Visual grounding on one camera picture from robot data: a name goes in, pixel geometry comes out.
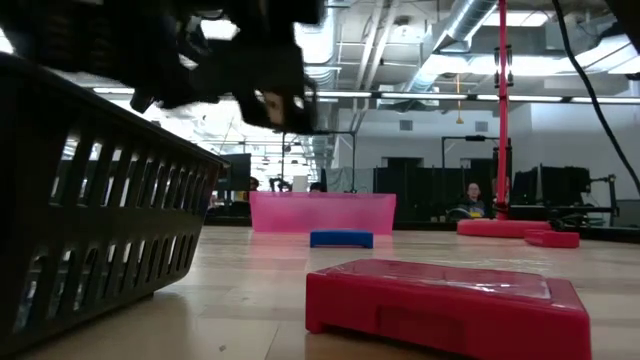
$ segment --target blue block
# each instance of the blue block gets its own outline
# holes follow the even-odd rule
[[[314,230],[311,232],[310,245],[362,246],[373,249],[373,233],[361,230]]]

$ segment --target black plastic basket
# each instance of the black plastic basket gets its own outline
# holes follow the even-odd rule
[[[226,162],[0,54],[0,357],[184,277]]]

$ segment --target red pole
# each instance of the red pole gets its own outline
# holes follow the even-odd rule
[[[506,208],[507,194],[507,139],[509,138],[509,88],[507,84],[507,0],[499,0],[500,7],[500,145],[498,149],[498,186],[496,206]],[[498,220],[507,214],[498,212]]]

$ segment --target red base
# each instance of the red base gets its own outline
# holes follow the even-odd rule
[[[575,249],[580,246],[580,234],[570,232],[527,230],[524,240],[541,247]]]
[[[551,231],[551,225],[546,221],[518,220],[461,220],[458,222],[458,234],[467,236],[523,239],[527,230]]]
[[[337,326],[492,360],[591,360],[567,280],[379,259],[307,275],[306,327]]]

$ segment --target pink container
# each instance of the pink container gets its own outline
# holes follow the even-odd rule
[[[396,195],[252,192],[250,203],[256,232],[352,229],[390,235]]]

